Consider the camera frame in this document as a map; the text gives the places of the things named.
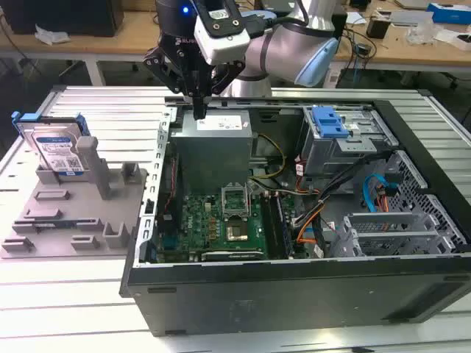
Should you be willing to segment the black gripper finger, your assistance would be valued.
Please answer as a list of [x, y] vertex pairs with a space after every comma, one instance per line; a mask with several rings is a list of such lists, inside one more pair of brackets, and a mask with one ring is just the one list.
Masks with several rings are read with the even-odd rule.
[[219, 95], [244, 69], [245, 63], [241, 60], [218, 65], [204, 63], [199, 72], [200, 119], [205, 118], [211, 97]]
[[200, 119], [200, 99], [195, 95], [196, 86], [191, 72], [185, 67], [182, 51], [177, 54], [177, 63], [166, 55], [161, 47], [150, 49], [144, 56], [144, 66], [151, 71], [172, 93], [181, 93], [193, 107], [193, 117]]

